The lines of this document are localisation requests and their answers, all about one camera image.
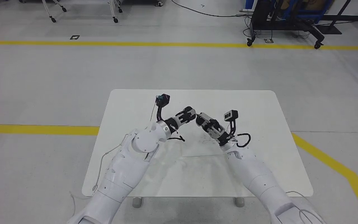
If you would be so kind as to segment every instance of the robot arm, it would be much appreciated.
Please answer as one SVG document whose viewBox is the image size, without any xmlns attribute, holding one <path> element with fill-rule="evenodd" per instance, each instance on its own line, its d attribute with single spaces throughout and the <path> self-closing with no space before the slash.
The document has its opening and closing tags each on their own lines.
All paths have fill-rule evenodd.
<svg viewBox="0 0 358 224">
<path fill-rule="evenodd" d="M 159 142 L 165 142 L 181 125 L 194 120 L 195 116 L 195 110 L 187 107 L 174 117 L 162 120 L 160 116 L 159 121 L 144 130 L 135 129 L 129 133 L 112 159 L 105 177 L 90 202 L 67 224 L 110 224 L 124 199 L 145 174 L 151 159 L 158 150 Z M 134 153 L 147 155 L 141 159 Z"/>
<path fill-rule="evenodd" d="M 235 124 L 232 124 L 238 118 L 237 111 L 229 111 L 224 117 L 234 128 L 230 133 L 227 133 L 217 120 L 204 113 L 197 115 L 196 124 L 219 143 L 220 148 L 227 154 L 228 164 L 235 176 L 260 200 L 270 214 L 271 223 L 324 223 L 310 205 L 299 203 L 287 196 L 271 170 L 264 162 L 256 159 L 250 148 L 239 146 L 234 136 Z"/>
</svg>

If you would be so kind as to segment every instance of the caster wheel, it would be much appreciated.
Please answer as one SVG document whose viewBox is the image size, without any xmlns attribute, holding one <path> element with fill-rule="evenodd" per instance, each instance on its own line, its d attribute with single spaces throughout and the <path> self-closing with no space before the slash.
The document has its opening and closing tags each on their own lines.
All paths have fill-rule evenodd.
<svg viewBox="0 0 358 224">
<path fill-rule="evenodd" d="M 319 49 L 321 47 L 321 44 L 320 43 L 316 43 L 315 45 L 314 45 L 314 48 L 315 49 Z"/>
</svg>

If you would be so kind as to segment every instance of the white table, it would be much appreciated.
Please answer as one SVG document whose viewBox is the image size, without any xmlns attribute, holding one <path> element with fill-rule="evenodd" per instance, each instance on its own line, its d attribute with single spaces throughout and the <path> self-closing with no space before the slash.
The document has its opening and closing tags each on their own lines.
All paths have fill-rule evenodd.
<svg viewBox="0 0 358 224">
<path fill-rule="evenodd" d="M 83 183 L 84 195 L 92 195 L 102 155 L 117 146 L 126 133 L 149 124 L 155 96 L 163 93 L 171 96 L 163 108 L 163 119 L 192 106 L 197 113 L 205 112 L 226 127 L 224 113 L 238 110 L 237 133 L 251 134 L 248 146 L 271 169 L 282 188 L 312 196 L 311 183 L 276 95 L 261 90 L 113 90 Z M 179 133 L 186 142 L 162 143 L 129 197 L 253 196 L 230 172 L 218 144 L 195 121 L 183 125 Z M 100 181 L 115 153 L 105 156 Z"/>
</svg>

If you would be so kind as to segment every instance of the black cable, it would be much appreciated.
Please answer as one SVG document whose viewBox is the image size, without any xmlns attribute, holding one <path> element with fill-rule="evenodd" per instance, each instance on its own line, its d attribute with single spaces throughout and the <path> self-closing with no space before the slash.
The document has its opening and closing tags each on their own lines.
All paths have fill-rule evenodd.
<svg viewBox="0 0 358 224">
<path fill-rule="evenodd" d="M 157 110 L 157 121 L 163 120 L 162 118 L 162 107 L 159 106 Z"/>
<path fill-rule="evenodd" d="M 335 24 L 350 24 L 352 22 L 356 22 L 356 21 L 348 21 L 348 22 L 337 22 Z M 330 25 L 330 24 L 313 24 L 312 26 L 324 26 L 324 25 Z"/>
<path fill-rule="evenodd" d="M 176 138 L 176 137 L 168 138 L 167 140 L 170 140 L 170 139 L 177 139 L 177 140 L 181 140 L 181 141 L 185 142 L 185 139 L 183 139 L 182 136 L 179 136 L 179 138 Z"/>
<path fill-rule="evenodd" d="M 239 143 L 236 143 L 236 146 L 239 148 L 246 147 L 251 141 L 251 135 L 249 133 L 242 133 L 242 134 L 238 134 L 237 136 L 248 136 L 247 142 L 245 144 L 243 144 L 242 146 L 240 146 Z"/>
<path fill-rule="evenodd" d="M 207 15 L 207 16 L 214 16 L 214 17 L 241 17 L 241 16 L 244 16 L 244 15 L 248 15 L 248 14 L 236 14 L 236 15 L 233 15 L 233 16 L 218 16 L 218 15 L 212 15 L 212 14 L 207 14 L 207 13 L 204 13 L 204 12 L 199 12 L 197 10 L 193 10 L 192 8 L 188 8 L 188 7 L 185 7 L 185 6 L 182 6 L 181 4 L 178 4 L 176 3 L 174 0 L 172 0 L 172 2 L 180 7 L 183 7 L 183 8 L 186 8 L 187 10 L 190 10 L 190 11 L 193 11 L 193 12 L 197 12 L 197 13 L 200 13 L 200 14 L 203 14 L 203 15 Z"/>
</svg>

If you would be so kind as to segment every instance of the floor tape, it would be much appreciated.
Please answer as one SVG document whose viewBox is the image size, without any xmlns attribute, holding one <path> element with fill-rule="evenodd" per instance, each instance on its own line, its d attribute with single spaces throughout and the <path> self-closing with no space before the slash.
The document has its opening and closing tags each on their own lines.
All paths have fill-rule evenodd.
<svg viewBox="0 0 358 224">
<path fill-rule="evenodd" d="M 96 136 L 100 127 L 93 126 L 54 126 L 54 125 L 0 125 L 0 134 L 57 134 L 74 136 Z M 358 198 L 358 175 L 340 162 L 314 147 L 298 135 L 292 133 L 296 145 L 322 163 L 326 164 L 339 174 L 344 176 L 350 183 Z"/>
<path fill-rule="evenodd" d="M 311 154 L 313 157 L 317 158 L 322 163 L 326 164 L 327 166 L 344 176 L 350 183 L 356 197 L 358 198 L 358 175 L 355 172 L 348 169 L 343 164 L 336 161 L 331 156 L 322 152 L 318 148 L 312 146 L 310 143 L 306 142 L 306 140 L 300 138 L 298 135 L 292 133 L 292 136 L 298 147 L 302 148 L 303 150 Z"/>
<path fill-rule="evenodd" d="M 110 41 L 0 41 L 0 45 L 49 45 L 49 46 L 161 46 L 186 48 L 249 48 L 237 43 L 166 43 L 166 42 L 110 42 Z M 253 44 L 250 48 L 314 49 L 313 45 Z M 321 46 L 320 50 L 358 50 L 358 46 Z"/>
</svg>

